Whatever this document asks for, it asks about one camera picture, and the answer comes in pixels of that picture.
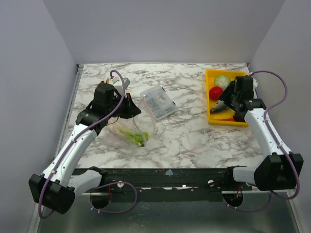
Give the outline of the clear zip top bag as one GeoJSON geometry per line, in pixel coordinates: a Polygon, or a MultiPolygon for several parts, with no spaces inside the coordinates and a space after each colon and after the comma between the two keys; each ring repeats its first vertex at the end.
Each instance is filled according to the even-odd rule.
{"type": "Polygon", "coordinates": [[[153,117],[151,110],[146,104],[144,98],[142,98],[142,100],[138,104],[138,108],[141,110],[141,114],[134,118],[122,119],[116,117],[109,120],[108,125],[104,128],[104,142],[106,145],[114,147],[116,149],[141,148],[140,146],[135,145],[128,140],[116,135],[114,133],[115,127],[127,128],[136,133],[150,133],[151,136],[149,137],[149,140],[153,137],[156,132],[156,120],[153,117]]]}

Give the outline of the pale green celery stalk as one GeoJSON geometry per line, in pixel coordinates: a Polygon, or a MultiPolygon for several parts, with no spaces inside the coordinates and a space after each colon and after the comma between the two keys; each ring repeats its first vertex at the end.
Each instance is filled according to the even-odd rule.
{"type": "Polygon", "coordinates": [[[123,127],[115,127],[114,133],[123,139],[128,140],[129,142],[138,145],[140,147],[145,146],[145,142],[149,140],[149,137],[151,136],[150,133],[142,132],[142,133],[136,133],[132,130],[129,130],[127,128],[123,127]]]}

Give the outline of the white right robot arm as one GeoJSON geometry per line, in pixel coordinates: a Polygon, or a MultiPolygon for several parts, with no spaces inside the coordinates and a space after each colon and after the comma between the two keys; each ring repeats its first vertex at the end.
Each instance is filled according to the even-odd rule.
{"type": "Polygon", "coordinates": [[[235,190],[241,183],[247,183],[260,191],[297,188],[303,158],[285,145],[271,123],[265,104],[254,98],[253,78],[237,76],[219,99],[248,124],[263,156],[258,165],[228,168],[224,186],[235,190]]]}

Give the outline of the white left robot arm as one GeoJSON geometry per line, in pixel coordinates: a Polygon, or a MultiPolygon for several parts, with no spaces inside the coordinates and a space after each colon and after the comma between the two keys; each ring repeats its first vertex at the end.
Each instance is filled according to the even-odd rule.
{"type": "Polygon", "coordinates": [[[33,174],[29,179],[31,194],[38,203],[41,219],[50,217],[50,214],[43,214],[43,207],[49,208],[52,213],[64,214],[77,196],[92,189],[102,192],[116,184],[108,183],[107,171],[95,166],[81,175],[74,176],[73,172],[88,146],[108,125],[110,118],[130,119],[139,114],[141,110],[133,103],[125,85],[119,90],[112,84],[98,84],[93,100],[78,114],[64,147],[41,175],[33,174]]]}

